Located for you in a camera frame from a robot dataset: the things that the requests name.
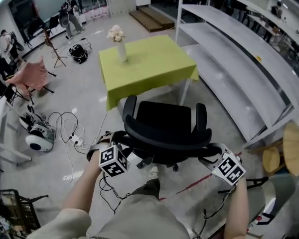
forearm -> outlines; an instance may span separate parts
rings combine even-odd
[[[83,174],[65,198],[62,209],[80,209],[89,213],[95,183],[100,173],[99,151],[95,151]]]
[[[233,193],[225,226],[224,239],[245,238],[249,224],[246,179],[242,178]]]

person standing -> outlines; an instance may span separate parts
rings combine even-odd
[[[278,17],[279,19],[282,18],[283,10],[281,9],[281,2],[277,2],[277,5],[271,7],[271,13],[273,15],[275,15],[276,17]],[[269,26],[272,27],[272,28],[277,27],[277,25],[275,23],[271,22],[271,21],[269,23]],[[264,35],[264,40],[269,43],[270,38],[272,36],[273,35],[271,33],[269,33],[269,31],[266,31],[266,33]]]
[[[68,8],[69,21],[73,23],[76,31],[78,31],[79,33],[83,33],[85,31],[85,28],[83,28],[80,25],[78,19],[74,15],[74,10],[78,11],[78,4],[77,4],[76,0],[68,0],[67,2],[69,4],[69,8]],[[71,32],[71,28],[70,28],[70,23],[65,28],[66,28],[66,33],[68,34],[69,38],[73,39],[73,35]]]
[[[20,62],[23,61],[23,58],[18,54],[18,51],[16,49],[16,44],[12,44],[12,35],[11,33],[8,33],[5,29],[1,31],[0,37],[3,36],[6,41],[6,48],[4,49],[4,52],[10,52],[10,55],[13,59],[18,59]]]

green table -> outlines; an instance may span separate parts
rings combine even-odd
[[[99,53],[107,89],[106,110],[118,106],[120,99],[179,82],[199,80],[196,62],[167,35],[126,43],[127,62],[118,59],[117,48]],[[181,98],[184,101],[189,81]]]

shelf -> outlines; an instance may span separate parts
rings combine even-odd
[[[199,76],[225,107],[244,138],[251,140],[265,124],[250,100],[200,44],[185,46],[183,49],[196,61]]]
[[[241,2],[242,4],[245,4],[246,6],[254,9],[255,11],[259,12],[263,16],[265,16],[267,19],[275,23],[280,29],[282,29],[292,40],[294,40],[299,45],[299,36],[296,34],[296,32],[290,28],[287,24],[285,24],[281,19],[274,16],[270,11],[262,9],[258,5],[252,3],[250,0],[237,0]]]
[[[231,40],[207,23],[179,26],[214,57],[246,94],[267,127],[271,127],[286,105],[257,65]]]
[[[292,105],[299,105],[299,77],[283,57],[255,32],[211,6],[183,4],[182,8],[205,19],[242,45],[277,81]]]

sneaker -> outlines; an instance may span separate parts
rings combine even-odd
[[[158,171],[158,167],[156,165],[154,165],[151,170],[149,171],[149,179],[153,180],[153,179],[158,179],[159,177],[159,171]]]

